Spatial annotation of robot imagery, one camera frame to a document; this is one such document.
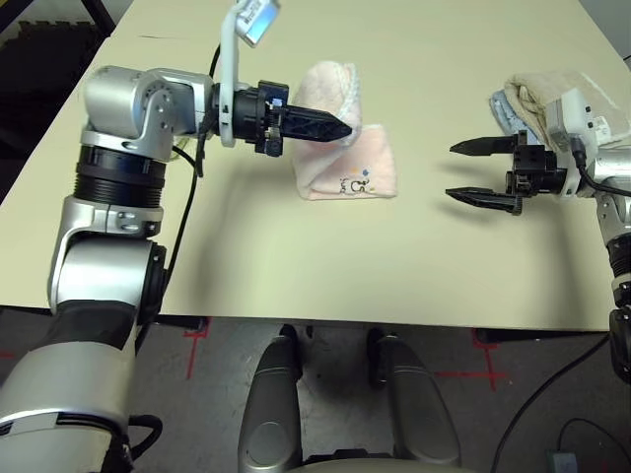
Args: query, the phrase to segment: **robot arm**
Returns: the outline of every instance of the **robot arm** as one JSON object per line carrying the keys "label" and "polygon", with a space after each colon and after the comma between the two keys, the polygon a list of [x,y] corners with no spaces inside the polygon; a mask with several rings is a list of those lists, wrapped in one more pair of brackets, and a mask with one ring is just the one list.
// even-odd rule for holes
{"label": "robot arm", "polygon": [[[129,446],[127,397],[137,329],[159,312],[166,288],[166,249],[149,238],[163,219],[174,136],[214,133],[231,146],[221,90],[203,74],[113,66],[87,84],[89,122],[48,280],[55,319],[0,391],[0,471],[128,472],[144,451]],[[350,134],[331,114],[290,106],[288,97],[282,84],[239,84],[229,106],[233,138],[276,157],[284,137]]]}
{"label": "robot arm", "polygon": [[478,138],[452,146],[470,156],[513,155],[506,192],[464,187],[447,194],[470,205],[520,215],[523,199],[552,193],[562,201],[593,197],[604,245],[613,270],[611,289],[617,309],[609,315],[611,358],[615,372],[631,383],[631,148],[597,145],[592,110],[574,89],[546,107],[552,151],[529,145],[526,133]]}

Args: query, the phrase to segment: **black cable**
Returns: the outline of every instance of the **black cable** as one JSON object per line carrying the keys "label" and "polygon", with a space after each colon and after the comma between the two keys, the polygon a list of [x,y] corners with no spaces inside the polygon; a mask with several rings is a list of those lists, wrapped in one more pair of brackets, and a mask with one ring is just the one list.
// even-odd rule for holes
{"label": "black cable", "polygon": [[[193,197],[195,196],[195,188],[197,187],[197,172],[195,170],[195,161],[193,158],[184,150],[178,148],[177,146],[173,146],[172,150],[175,153],[178,153],[182,156],[193,168],[193,177],[190,183],[190,190],[188,191],[188,200],[186,201],[186,207],[184,207],[184,213],[181,216],[181,220],[179,221],[179,229],[177,230],[177,236],[175,237],[174,251],[171,255],[171,260],[169,261],[169,267],[167,268],[167,272],[165,274],[165,281],[163,284],[163,296],[167,291],[167,286],[169,285],[169,281],[171,280],[171,276],[174,273],[175,263],[177,262],[177,253],[179,252],[179,246],[181,245],[181,239],[184,235],[184,228],[186,227],[186,220],[188,219],[188,213],[190,212],[190,207],[193,203]],[[145,321],[145,323],[140,327],[138,334],[136,335],[135,340],[135,350],[136,355],[140,352],[142,345],[145,343],[145,339],[149,334],[149,329],[153,324],[153,318]]]}
{"label": "black cable", "polygon": [[217,45],[215,54],[213,55],[213,61],[210,63],[210,71],[208,71],[208,75],[211,79],[215,75],[215,69],[217,68],[217,62],[219,61],[219,54],[221,54],[221,44]]}
{"label": "black cable", "polygon": [[589,187],[591,187],[593,190],[599,190],[600,192],[608,192],[610,194],[631,197],[631,191],[629,190],[620,189],[618,187],[611,187],[610,185],[606,184],[599,184],[592,179],[587,171],[588,155],[585,149],[585,144],[578,135],[570,137],[570,149],[572,150],[572,156],[574,157],[574,161],[576,163],[577,169],[579,170],[579,174]]}
{"label": "black cable", "polygon": [[581,417],[574,417],[574,418],[570,419],[569,421],[567,421],[565,424],[563,424],[563,427],[561,428],[561,431],[559,431],[559,437],[557,437],[557,439],[556,439],[556,449],[558,451],[561,450],[561,443],[563,441],[563,434],[565,433],[565,430],[568,427],[570,427],[572,424],[574,424],[575,422],[584,422],[586,424],[589,424],[590,426],[594,427],[595,429],[598,429],[603,434],[605,434],[607,437],[609,437],[609,439],[613,443],[615,443],[615,445],[624,454],[624,457],[627,459],[627,462],[629,463],[629,465],[631,465],[631,456],[629,456],[629,453],[627,452],[626,448],[624,447],[624,445],[622,444],[622,442],[620,440],[618,440],[616,437],[614,437],[612,434],[610,434],[605,428],[599,426],[596,422],[590,421],[589,419],[583,419]]}
{"label": "black cable", "polygon": [[515,416],[513,417],[511,422],[509,423],[509,426],[504,431],[504,434],[502,435],[502,438],[500,439],[500,442],[498,443],[497,448],[495,449],[495,455],[493,456],[493,464],[491,465],[491,473],[496,473],[497,472],[497,467],[498,467],[498,464],[500,463],[500,457],[502,455],[502,450],[504,449],[504,445],[506,444],[506,440],[508,440],[509,435],[511,434],[511,432],[513,431],[513,429],[517,425],[517,422],[520,421],[520,418],[522,417],[524,412],[527,410],[527,408],[530,407],[530,405],[543,393],[543,391],[545,391],[548,387],[550,387],[550,385],[552,383],[554,383],[554,381],[559,379],[566,372],[571,371],[572,369],[574,369],[575,367],[580,365],[582,362],[584,362],[587,358],[589,358],[591,355],[593,355],[595,352],[597,352],[603,345],[605,345],[607,343],[607,341],[609,341],[609,335],[608,334],[605,335],[604,337],[602,337],[598,341],[598,343],[596,343],[593,347],[591,347],[587,352],[585,352],[579,358],[577,358],[573,362],[568,363],[561,370],[559,370],[558,372],[553,374],[551,377],[549,377],[547,379],[547,381],[544,382],[526,400],[526,402],[522,405],[522,407],[520,407],[520,410],[517,411],[517,413],[515,414]]}
{"label": "black cable", "polygon": [[190,213],[190,208],[193,205],[193,199],[195,197],[195,188],[197,187],[197,172],[195,171],[195,161],[193,158],[184,150],[178,148],[177,146],[173,146],[173,150],[175,153],[178,153],[182,156],[192,167],[193,167],[193,175],[190,181],[190,190],[188,191],[188,200],[186,201],[186,206],[184,207],[184,213],[181,216],[181,220],[179,221],[179,229],[177,229],[177,236],[175,237],[174,251],[171,255],[171,260],[169,261],[169,268],[167,269],[167,275],[165,276],[165,288],[164,291],[167,290],[167,286],[171,281],[171,276],[174,273],[175,264],[177,263],[177,254],[179,253],[179,246],[181,245],[182,237],[184,236],[184,229],[186,228],[186,221],[188,220],[188,214]]}
{"label": "black cable", "polygon": [[581,175],[581,178],[593,190],[599,190],[600,192],[608,192],[610,194],[617,194],[617,195],[623,195],[625,197],[631,197],[631,191],[629,190],[620,189],[618,187],[611,187],[610,185],[599,184],[595,182],[588,174],[587,170],[585,169],[585,166],[578,166],[577,168],[579,169],[579,174]]}
{"label": "black cable", "polygon": [[158,441],[162,434],[162,421],[159,417],[151,415],[129,416],[129,426],[151,429],[151,432],[140,443],[130,448],[131,458],[135,460]]}
{"label": "black cable", "polygon": [[[219,56],[221,54],[221,44],[217,45],[215,49],[215,54],[213,54],[213,60],[210,63],[210,70],[208,71],[208,75],[212,79],[215,75],[215,69],[217,68],[217,63],[219,62]],[[186,201],[186,207],[184,208],[184,213],[181,217],[181,221],[179,222],[179,229],[177,230],[177,237],[175,238],[174,251],[171,256],[171,260],[169,262],[169,267],[167,269],[167,274],[165,275],[165,284],[163,288],[163,294],[167,291],[167,286],[171,281],[171,276],[174,273],[175,263],[177,262],[177,254],[179,252],[179,246],[181,245],[181,239],[184,235],[184,228],[186,227],[186,220],[188,219],[188,213],[190,212],[190,207],[193,203],[193,197],[195,196],[195,188],[197,187],[197,177],[204,176],[204,158],[205,151],[204,147],[206,146],[206,138],[208,137],[208,132],[212,128],[213,122],[210,113],[206,113],[201,124],[199,132],[197,133],[197,146],[195,148],[195,159],[193,159],[187,152],[178,148],[177,146],[173,146],[172,150],[175,153],[178,153],[181,157],[183,157],[192,167],[193,167],[193,177],[190,183],[190,190],[188,192],[188,200]],[[136,354],[140,351],[145,339],[147,338],[147,334],[149,333],[149,327],[153,323],[152,320],[147,320],[145,324],[140,328],[138,335],[136,336]]]}

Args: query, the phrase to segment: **folded towel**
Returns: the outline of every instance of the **folded towel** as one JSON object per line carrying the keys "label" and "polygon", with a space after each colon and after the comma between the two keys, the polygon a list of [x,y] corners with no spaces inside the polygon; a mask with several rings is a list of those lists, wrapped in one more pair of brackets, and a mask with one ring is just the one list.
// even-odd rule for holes
{"label": "folded towel", "polygon": [[577,71],[517,74],[506,82],[504,92],[518,117],[534,131],[539,141],[550,145],[546,135],[545,106],[575,88],[581,91],[592,108],[599,146],[631,135],[627,116],[586,74]]}
{"label": "folded towel", "polygon": [[489,102],[491,104],[491,111],[505,135],[516,135],[520,131],[525,130],[529,145],[541,144],[530,127],[517,116],[509,104],[509,101],[506,99],[504,91],[498,91],[493,94]]}
{"label": "folded towel", "polygon": [[353,64],[323,61],[311,68],[294,105],[332,113],[353,132],[331,143],[295,141],[296,185],[309,200],[393,197],[394,159],[380,125],[362,127],[359,78]]}

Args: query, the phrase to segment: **beige table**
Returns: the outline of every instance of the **beige table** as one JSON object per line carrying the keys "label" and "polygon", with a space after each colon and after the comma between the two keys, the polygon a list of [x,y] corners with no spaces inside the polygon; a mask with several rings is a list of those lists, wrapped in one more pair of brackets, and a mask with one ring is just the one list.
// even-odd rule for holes
{"label": "beige table", "polygon": [[[206,71],[230,3],[135,0],[90,70]],[[502,188],[509,157],[467,158],[449,146],[500,133],[487,100],[512,73],[583,70],[631,114],[631,75],[578,1],[286,1],[257,50],[242,44],[240,77],[295,88],[321,59],[357,64],[365,122],[388,130],[399,196],[306,202],[289,156],[212,140],[163,313],[607,327],[611,272],[594,202],[540,197],[514,218],[444,194]],[[1,304],[46,305],[84,121],[76,90],[0,207]],[[187,166],[171,164],[157,238],[168,247],[188,183]]]}

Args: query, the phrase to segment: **white towel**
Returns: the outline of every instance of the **white towel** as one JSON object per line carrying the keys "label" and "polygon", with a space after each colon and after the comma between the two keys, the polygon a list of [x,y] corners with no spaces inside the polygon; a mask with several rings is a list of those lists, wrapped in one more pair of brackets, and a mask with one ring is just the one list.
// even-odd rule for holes
{"label": "white towel", "polygon": [[323,61],[311,68],[294,105],[332,113],[352,133],[330,143],[295,141],[296,185],[309,200],[393,197],[394,159],[380,125],[362,127],[359,78],[354,64]]}

